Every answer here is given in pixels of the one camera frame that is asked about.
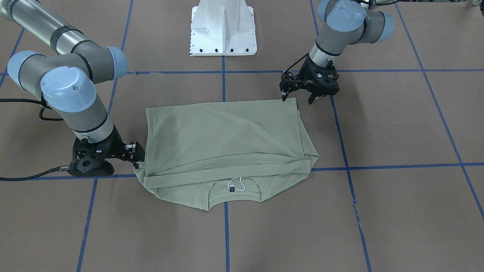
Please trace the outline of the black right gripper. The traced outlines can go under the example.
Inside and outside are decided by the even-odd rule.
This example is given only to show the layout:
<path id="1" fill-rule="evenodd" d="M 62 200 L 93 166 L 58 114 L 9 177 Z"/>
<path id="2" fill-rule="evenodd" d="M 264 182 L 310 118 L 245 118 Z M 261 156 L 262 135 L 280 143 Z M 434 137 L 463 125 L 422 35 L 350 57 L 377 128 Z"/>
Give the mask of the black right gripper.
<path id="1" fill-rule="evenodd" d="M 89 143 L 87 139 L 76 138 L 68 173 L 74 177 L 107 177 L 115 169 L 107 159 L 120 159 L 139 169 L 145 160 L 145 150 L 138 141 L 125 144 L 116 128 L 104 140 Z"/>

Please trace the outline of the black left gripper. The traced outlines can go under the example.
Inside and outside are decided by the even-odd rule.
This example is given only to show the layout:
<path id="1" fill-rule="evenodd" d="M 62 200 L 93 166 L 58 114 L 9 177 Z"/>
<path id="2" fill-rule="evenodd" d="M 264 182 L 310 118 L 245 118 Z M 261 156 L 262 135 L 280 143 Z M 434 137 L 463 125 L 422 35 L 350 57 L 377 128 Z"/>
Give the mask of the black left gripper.
<path id="1" fill-rule="evenodd" d="M 304 60 L 298 74 L 290 72 L 292 67 Z M 301 57 L 294 62 L 288 69 L 283 72 L 280 82 L 280 91 L 282 92 L 282 101 L 286 101 L 289 93 L 303 89 L 310 94 L 308 98 L 308 105 L 311 105 L 315 100 L 327 95 L 335 95 L 340 88 L 337 83 L 339 74 L 337 74 L 336 67 L 331 58 L 327 59 L 327 63 L 319 66 L 310 59 L 310 57 Z"/>

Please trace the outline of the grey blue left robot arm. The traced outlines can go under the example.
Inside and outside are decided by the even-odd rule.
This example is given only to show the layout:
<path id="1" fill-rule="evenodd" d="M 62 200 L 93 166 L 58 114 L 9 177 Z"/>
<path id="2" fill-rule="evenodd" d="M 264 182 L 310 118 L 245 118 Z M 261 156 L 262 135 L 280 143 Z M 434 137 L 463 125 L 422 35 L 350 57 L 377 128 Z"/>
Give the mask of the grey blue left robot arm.
<path id="1" fill-rule="evenodd" d="M 377 0 L 320 1 L 317 14 L 324 26 L 311 50 L 299 59 L 300 71 L 294 74 L 288 68 L 283 72 L 279 83 L 282 100 L 298 90 L 310 93 L 309 104 L 337 94 L 340 88 L 335 63 L 344 49 L 348 45 L 383 42 L 394 31 L 394 18 L 375 11 L 378 5 Z"/>

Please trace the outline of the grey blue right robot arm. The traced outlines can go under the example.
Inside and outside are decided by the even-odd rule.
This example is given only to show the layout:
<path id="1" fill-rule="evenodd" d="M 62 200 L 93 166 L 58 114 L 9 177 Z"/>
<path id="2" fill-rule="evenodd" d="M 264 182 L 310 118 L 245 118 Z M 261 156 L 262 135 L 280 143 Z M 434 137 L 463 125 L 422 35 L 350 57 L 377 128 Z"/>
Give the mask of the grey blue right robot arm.
<path id="1" fill-rule="evenodd" d="M 107 177 L 115 172 L 109 159 L 131 162 L 138 169 L 145 159 L 143 147 L 137 141 L 123 142 L 95 88 L 127 73 L 124 53 L 116 47 L 98 45 L 38 0 L 2 0 L 1 17 L 33 33 L 56 52 L 52 57 L 29 50 L 17 52 L 8 62 L 7 73 L 35 96 L 23 102 L 41 105 L 41 119 L 45 109 L 54 110 L 76 136 L 69 165 L 30 177 L 1 180 L 24 181 L 54 172 Z"/>

